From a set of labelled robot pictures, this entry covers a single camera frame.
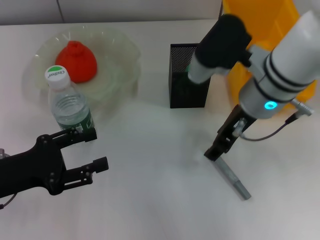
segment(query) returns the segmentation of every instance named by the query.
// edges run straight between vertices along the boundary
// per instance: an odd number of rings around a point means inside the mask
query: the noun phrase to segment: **black mesh pen holder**
[[[210,79],[195,84],[188,78],[188,65],[197,43],[171,44],[169,65],[170,108],[204,108]]]

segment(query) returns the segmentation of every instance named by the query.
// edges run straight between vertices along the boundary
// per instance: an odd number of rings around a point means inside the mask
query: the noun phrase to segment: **bottle label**
[[[58,124],[59,124],[61,130],[65,130],[65,129],[69,129],[69,128],[76,128],[80,132],[83,132],[83,131],[86,131],[90,128],[95,127],[95,123],[94,123],[94,120],[92,119],[90,111],[89,111],[88,115],[81,122],[79,122],[77,124],[65,125],[65,124],[61,124],[59,122],[58,122]]]

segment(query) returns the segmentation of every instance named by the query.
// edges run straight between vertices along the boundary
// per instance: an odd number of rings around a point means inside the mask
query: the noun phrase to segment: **red object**
[[[69,41],[55,60],[66,68],[72,82],[85,83],[97,73],[97,60],[92,51],[79,41]]]

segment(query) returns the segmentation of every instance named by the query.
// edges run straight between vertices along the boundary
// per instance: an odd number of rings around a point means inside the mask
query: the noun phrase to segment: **white wall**
[[[299,14],[305,14],[313,8],[314,5],[320,6],[320,0],[293,0]]]
[[[0,0],[0,25],[62,23],[56,0]]]
[[[66,23],[218,18],[221,0],[60,0]]]

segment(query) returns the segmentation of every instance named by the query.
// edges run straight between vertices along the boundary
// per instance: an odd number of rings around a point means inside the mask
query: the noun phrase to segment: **table surface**
[[[137,96],[96,122],[97,140],[62,153],[67,168],[107,156],[109,170],[94,174],[92,185],[58,196],[44,188],[19,193],[0,211],[1,239],[320,238],[319,98],[310,101],[318,111],[313,116],[262,142],[239,139],[223,156],[251,193],[247,201],[203,156],[231,111],[223,78],[211,81],[205,108],[169,108],[170,44],[197,43],[214,23],[99,23],[139,47]],[[43,42],[73,25],[0,26],[0,147],[10,155],[59,131],[52,115],[25,99],[22,76]],[[286,117],[258,120],[247,136],[265,136]]]

